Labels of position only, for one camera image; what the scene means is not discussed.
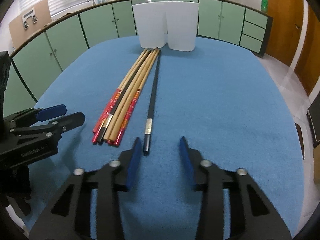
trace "table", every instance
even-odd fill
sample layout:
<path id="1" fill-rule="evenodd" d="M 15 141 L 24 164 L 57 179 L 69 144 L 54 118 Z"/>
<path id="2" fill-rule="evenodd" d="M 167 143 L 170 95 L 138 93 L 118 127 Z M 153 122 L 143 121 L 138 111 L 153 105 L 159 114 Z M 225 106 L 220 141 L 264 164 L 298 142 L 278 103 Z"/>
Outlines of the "table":
<path id="1" fill-rule="evenodd" d="M 99 169 L 131 148 L 135 137 L 143 138 L 155 67 L 120 147 L 91 143 L 92 128 L 141 51 L 137 36 L 100 43 L 39 99 L 37 107 L 65 104 L 68 114 L 82 111 L 86 121 L 63 134 L 58 154 L 29 166 L 32 213 L 24 219 L 29 229 L 75 168 Z M 246 168 L 293 234 L 303 200 L 302 156 L 289 109 L 266 70 L 250 51 L 217 40 L 196 38 L 192 52 L 167 46 L 162 51 L 150 156 L 142 157 L 132 191 L 119 193 L 126 239 L 195 238 L 201 192 L 192 192 L 186 181 L 181 136 L 220 168 Z M 227 204 L 225 214 L 227 238 Z"/>

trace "white container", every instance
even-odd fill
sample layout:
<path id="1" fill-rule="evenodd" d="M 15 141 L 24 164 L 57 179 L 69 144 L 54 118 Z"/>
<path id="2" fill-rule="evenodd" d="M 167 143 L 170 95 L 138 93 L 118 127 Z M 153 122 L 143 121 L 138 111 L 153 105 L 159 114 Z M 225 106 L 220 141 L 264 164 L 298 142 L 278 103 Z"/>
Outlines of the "white container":
<path id="1" fill-rule="evenodd" d="M 132 5 L 134 19 L 143 48 L 162 48 L 166 44 L 167 22 L 165 4 L 169 1 Z"/>
<path id="2" fill-rule="evenodd" d="M 170 49 L 192 51 L 195 48 L 199 4 L 171 1 L 166 6 Z"/>

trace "metal screw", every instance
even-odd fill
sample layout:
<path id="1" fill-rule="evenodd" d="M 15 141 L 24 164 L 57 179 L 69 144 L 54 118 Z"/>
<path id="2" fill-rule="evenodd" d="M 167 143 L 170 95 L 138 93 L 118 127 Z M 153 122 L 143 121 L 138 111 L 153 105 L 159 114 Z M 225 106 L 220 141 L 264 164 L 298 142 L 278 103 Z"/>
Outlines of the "metal screw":
<path id="1" fill-rule="evenodd" d="M 114 161 L 109 162 L 109 165 L 111 167 L 118 167 L 120 164 L 121 164 L 121 162 L 119 160 L 114 160 Z"/>
<path id="2" fill-rule="evenodd" d="M 200 165 L 201 165 L 202 167 L 210 167 L 210 166 L 212 165 L 212 162 L 209 161 L 209 160 L 202 160 L 202 161 L 200 162 Z"/>
<path id="3" fill-rule="evenodd" d="M 76 169 L 73 171 L 73 174 L 76 175 L 76 176 L 82 175 L 82 174 L 84 174 L 84 169 L 76 168 Z"/>
<path id="4" fill-rule="evenodd" d="M 247 171 L 245 169 L 243 169 L 243 168 L 237 169 L 237 173 L 240 176 L 247 175 Z"/>

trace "green bottle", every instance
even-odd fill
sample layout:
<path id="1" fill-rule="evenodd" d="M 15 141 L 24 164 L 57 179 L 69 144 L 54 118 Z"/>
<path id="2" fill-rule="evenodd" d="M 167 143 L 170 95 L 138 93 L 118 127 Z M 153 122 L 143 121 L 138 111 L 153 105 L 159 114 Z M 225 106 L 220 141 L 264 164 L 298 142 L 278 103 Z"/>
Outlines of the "green bottle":
<path id="1" fill-rule="evenodd" d="M 268 0 L 261 0 L 261 11 L 268 12 Z"/>

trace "floor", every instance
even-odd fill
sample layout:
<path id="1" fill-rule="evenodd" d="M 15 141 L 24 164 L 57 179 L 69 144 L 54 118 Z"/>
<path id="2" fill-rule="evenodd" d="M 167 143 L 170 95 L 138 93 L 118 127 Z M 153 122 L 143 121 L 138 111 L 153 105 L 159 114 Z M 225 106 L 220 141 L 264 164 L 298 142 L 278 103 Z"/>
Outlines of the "floor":
<path id="1" fill-rule="evenodd" d="M 265 54 L 264 58 L 258 58 L 265 67 L 292 114 L 293 120 L 300 125 L 303 136 L 305 158 L 304 168 L 304 199 L 300 222 L 296 233 L 298 233 L 309 220 L 320 201 L 320 185 L 313 182 L 313 143 L 312 135 L 307 120 L 307 109 L 310 100 L 301 85 L 297 75 L 287 65 L 277 59 Z"/>

